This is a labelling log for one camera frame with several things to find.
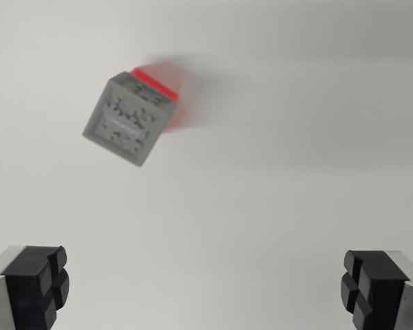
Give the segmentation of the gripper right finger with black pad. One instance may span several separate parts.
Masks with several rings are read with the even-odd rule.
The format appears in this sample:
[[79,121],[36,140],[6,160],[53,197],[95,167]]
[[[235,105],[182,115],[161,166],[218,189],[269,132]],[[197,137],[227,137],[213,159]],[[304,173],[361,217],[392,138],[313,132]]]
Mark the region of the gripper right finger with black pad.
[[348,250],[341,300],[360,330],[413,329],[413,262],[400,251]]

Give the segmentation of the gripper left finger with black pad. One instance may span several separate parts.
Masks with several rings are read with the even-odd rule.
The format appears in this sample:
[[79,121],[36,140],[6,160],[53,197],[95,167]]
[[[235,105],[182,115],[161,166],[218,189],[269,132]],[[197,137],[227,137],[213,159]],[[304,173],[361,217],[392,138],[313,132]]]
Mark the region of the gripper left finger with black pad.
[[70,289],[63,246],[11,245],[0,254],[0,330],[51,329]]

